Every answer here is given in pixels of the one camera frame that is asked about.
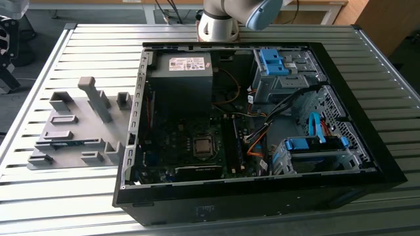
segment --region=wooden cabinet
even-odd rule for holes
[[[334,25],[358,25],[389,56],[420,24],[420,0],[349,0]]]

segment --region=blue drive bay latch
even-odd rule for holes
[[[276,49],[260,50],[261,61],[265,65],[266,75],[288,75],[289,70],[284,68],[282,56]]]

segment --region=gray floor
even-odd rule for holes
[[[145,18],[141,10],[60,10],[58,19],[52,19],[49,11],[29,10],[26,13],[37,38],[29,42],[36,53],[36,61],[24,67],[16,68],[13,75],[20,79],[34,79],[42,69],[50,50],[66,23],[80,24],[144,24]],[[162,24],[158,11],[154,12],[156,21]],[[194,11],[180,11],[184,23],[194,23]],[[420,67],[420,43],[416,45],[404,41],[390,56],[393,63],[402,63],[401,74],[416,90],[420,90],[420,79],[417,69]],[[20,80],[22,87],[10,94],[0,95],[0,132],[6,132],[14,120],[20,106],[25,100],[33,81]]]

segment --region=power supply label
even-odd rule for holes
[[[204,58],[170,58],[169,71],[205,70]]]

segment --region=case sticker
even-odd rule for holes
[[[253,97],[250,95],[248,95],[248,102],[253,104]]]
[[[204,58],[170,58],[169,71],[205,70]]]
[[[297,68],[294,63],[284,63],[284,66],[288,68]]]
[[[260,166],[266,171],[268,164],[265,163],[265,161],[262,161],[262,159],[260,160]]]

